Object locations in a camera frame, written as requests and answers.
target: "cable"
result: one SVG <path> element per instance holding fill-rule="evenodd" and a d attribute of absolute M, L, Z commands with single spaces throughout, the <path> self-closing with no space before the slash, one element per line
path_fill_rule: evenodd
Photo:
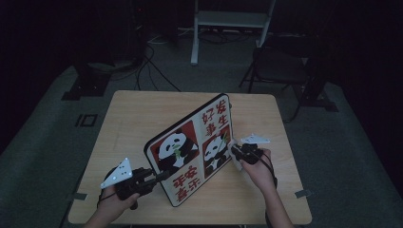
<path fill-rule="evenodd" d="M 181 90 L 179 88 L 177 88 L 171 81 L 169 81 L 169 79 L 166 78 L 166 76 L 160 71 L 160 69 L 155 66 L 155 64 L 151 61 L 152 57 L 154 56 L 154 48 L 152 46 L 150 46 L 149 44 L 146 45 L 148 48 L 150 48 L 151 52 L 151 56 L 147 57 L 146 55 L 144 55 L 144 58 L 146 59 L 146 61 L 144 62 L 144 64 L 142 65 L 142 67 L 139 69 L 139 71 L 137 72 L 137 76 L 136 76 L 136 85 L 139 88 L 139 90 L 141 90 L 140 88 L 140 74 L 143 71 L 143 68 L 149 64 L 151 64 L 159 73 L 161 76 L 163 76 L 163 78 L 170 84 L 172 85 L 177 91 L 181 92 Z M 151 79 L 152 84 L 154 85 L 154 87 L 158 90 L 158 88 L 156 87 L 156 85 L 154 84 L 154 81 Z"/>
<path fill-rule="evenodd" d="M 98 205 L 100 204 L 101 201 L 106 200 L 106 199 L 108 199 L 108 198 L 111 198 L 111 197 L 113 197 L 113 196 L 115 196 L 115 195 L 117 194 L 117 192 L 114 192 L 114 193 L 110 194 L 109 196 L 107 196 L 107 197 L 101 199 L 101 196 L 102 196 L 103 193 L 104 193 L 104 189 L 102 190 L 101 195 L 100 195 L 99 198 L 98 198 L 97 208 L 98 208 Z"/>
<path fill-rule="evenodd" d="M 275 176 L 275 170 L 274 170 L 274 168 L 273 168 L 272 160 L 271 160 L 267 155 L 265 155 L 265 154 L 263 153 L 263 155 L 266 156 L 266 158 L 269 160 L 270 164 L 272 165 L 272 166 L 270 167 L 269 164 L 267 164 L 267 162 L 264 161 L 262 158 L 260 158 L 258 155 L 256 155 L 255 153 L 251 153 L 251 154 L 253 154 L 253 156 L 255 156 L 257 159 L 259 159 L 259 161 L 261 161 L 261 162 L 264 164 L 264 166 L 266 166 L 267 169 L 269 169 L 270 173 L 272 174 L 273 181 L 275 182 L 275 186 L 277 187 L 278 179 L 277 179 L 276 176 Z"/>
<path fill-rule="evenodd" d="M 191 28 L 186 28 L 183 32 L 178 33 L 178 38 L 186 35 L 189 31 L 191 31 Z M 151 38 L 149 41 L 147 41 L 148 44 L 150 45 L 166 45 L 168 44 L 170 41 L 167 39 L 164 39 L 162 35 L 156 35 L 154 38 Z"/>
<path fill-rule="evenodd" d="M 160 91 L 160 90 L 157 88 L 157 86 L 155 85 L 154 80 L 153 80 L 152 77 L 151 77 L 150 66 L 147 65 L 147 68 L 148 68 L 148 78 L 150 79 L 151 84 L 154 86 L 155 90 Z"/>
<path fill-rule="evenodd" d="M 242 32 L 240 32 L 240 35 L 235 38 L 235 39 L 229 39 L 227 35 L 223 34 L 222 32 L 217 32 L 214 30 L 209 30 L 210 34 L 216 35 L 220 38 L 219 41 L 213 41 L 210 39 L 206 39 L 206 38 L 202 38 L 199 37 L 199 39 L 202 42 L 208 43 L 208 44 L 213 44 L 213 45 L 224 45 L 224 44 L 228 44 L 228 43 L 233 43 L 233 42 L 242 42 L 242 41 L 246 41 L 249 39 L 250 35 L 245 35 Z"/>

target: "black device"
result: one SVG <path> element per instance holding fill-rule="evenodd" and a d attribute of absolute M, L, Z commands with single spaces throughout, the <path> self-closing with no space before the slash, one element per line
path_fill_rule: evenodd
<path fill-rule="evenodd" d="M 258 149 L 257 144 L 243 144 L 239 146 L 234 144 L 231 147 L 231 152 L 235 155 L 237 161 L 244 160 L 250 164 L 255 164 L 258 162 L 261 155 L 263 155 L 263 150 Z"/>
<path fill-rule="evenodd" d="M 108 177 L 115 169 L 116 168 L 110 170 L 106 177 Z M 147 195 L 148 193 L 152 192 L 154 186 L 158 182 L 165 181 L 167 178 L 169 178 L 169 172 L 167 171 L 160 174 L 155 174 L 152 169 L 144 169 L 142 167 L 133 170 L 132 174 L 133 176 L 131 178 L 115 183 L 116 195 L 118 195 L 120 200 L 126 200 L 135 193 L 139 193 L 140 197 Z M 152 175 L 155 176 L 155 179 L 145 180 Z M 136 201 L 136 203 L 134 203 L 130 209 L 136 210 L 138 206 L 139 204 Z"/>
<path fill-rule="evenodd" d="M 273 164 L 272 161 L 269 159 L 269 164 L 267 164 L 266 161 L 264 161 L 261 156 L 263 156 L 264 152 L 263 150 L 258 148 L 257 144 L 249 144 L 249 143 L 244 143 L 242 146 L 239 146 L 238 144 L 234 144 L 231 146 L 231 152 L 235 155 L 235 158 L 237 161 L 239 160 L 244 160 L 249 164 L 256 164 L 256 162 L 261 161 L 270 171 L 273 177 L 273 181 L 275 182 L 275 186 L 277 187 L 278 185 L 278 179 L 275 176 L 275 171 L 273 169 Z"/>

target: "chair leg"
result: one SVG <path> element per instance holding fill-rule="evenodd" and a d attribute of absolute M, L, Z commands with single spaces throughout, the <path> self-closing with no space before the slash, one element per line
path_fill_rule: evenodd
<path fill-rule="evenodd" d="M 308 86 L 306 85 L 305 88 L 303 89 L 303 92 L 302 92 L 301 96 L 299 98 L 297 98 L 298 105 L 297 105 L 296 110 L 294 111 L 294 115 L 288 120 L 282 120 L 283 123 L 289 123 L 289 122 L 293 121 L 296 118 L 296 116 L 297 116 L 297 114 L 299 112 L 299 109 L 301 108 L 302 103 L 305 100 L 305 97 L 306 97 L 306 94 L 307 94 L 307 91 L 308 91 L 307 87 Z"/>
<path fill-rule="evenodd" d="M 282 89 L 281 89 L 281 91 L 283 91 L 284 89 L 286 89 L 288 86 L 290 86 L 291 84 L 287 84 L 287 85 L 285 85 Z"/>
<path fill-rule="evenodd" d="M 253 82 L 255 82 L 255 75 L 256 75 L 256 72 L 254 70 L 252 70 L 251 79 L 249 81 L 248 93 L 251 93 L 251 91 L 252 91 L 252 85 L 253 85 Z"/>
<path fill-rule="evenodd" d="M 298 105 L 297 105 L 296 111 L 294 111 L 293 117 L 291 117 L 288 120 L 282 120 L 283 123 L 289 123 L 289 122 L 293 121 L 296 118 L 296 116 L 297 116 L 297 114 L 299 112 L 299 109 L 301 108 L 301 103 L 302 103 L 302 101 L 298 101 Z"/>
<path fill-rule="evenodd" d="M 248 77 L 249 73 L 250 73 L 251 70 L 252 70 L 253 64 L 254 64 L 254 63 L 252 63 L 252 64 L 249 66 L 249 68 L 248 68 L 248 70 L 246 71 L 245 75 L 243 75 L 242 81 L 240 81 L 240 84 L 238 85 L 238 87 L 241 87 L 241 86 L 243 85 L 243 82 L 246 81 L 246 78 Z"/>

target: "floor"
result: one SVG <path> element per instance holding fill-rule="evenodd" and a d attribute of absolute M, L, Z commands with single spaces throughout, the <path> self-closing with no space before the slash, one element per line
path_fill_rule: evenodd
<path fill-rule="evenodd" d="M 146 54 L 154 53 L 152 63 L 163 76 L 151 64 L 141 71 L 114 73 L 101 97 L 62 101 L 77 78 L 74 68 L 67 68 L 0 157 L 0 227 L 80 227 L 68 222 L 68 209 L 116 90 L 175 91 L 175 85 L 189 92 L 244 93 L 246 86 L 238 84 L 256 37 L 231 35 L 220 45 L 207 42 L 216 36 L 203 38 L 197 66 L 190 65 L 191 34 L 177 45 L 153 40 L 153 50 Z M 117 61 L 118 66 L 125 64 Z M 280 88 L 256 84 L 253 92 L 275 95 L 286 118 L 297 101 L 291 89 Z M 341 88 L 327 84 L 324 92 L 338 112 L 303 107 L 285 125 L 302 184 L 313 193 L 307 198 L 313 221 L 304 227 L 403 227 L 402 198 Z M 97 116 L 96 122 L 77 124 L 85 115 Z"/>

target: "chair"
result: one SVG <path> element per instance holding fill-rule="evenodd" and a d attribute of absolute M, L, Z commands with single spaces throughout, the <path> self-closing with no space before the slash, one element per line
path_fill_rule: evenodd
<path fill-rule="evenodd" d="M 248 93 L 253 83 L 285 84 L 288 86 L 303 87 L 302 95 L 297 96 L 298 104 L 291 122 L 298 114 L 309 91 L 309 82 L 315 75 L 315 67 L 311 64 L 318 58 L 320 52 L 317 37 L 279 34 L 271 35 L 261 47 L 255 48 L 253 61 L 240 82 L 249 82 Z"/>

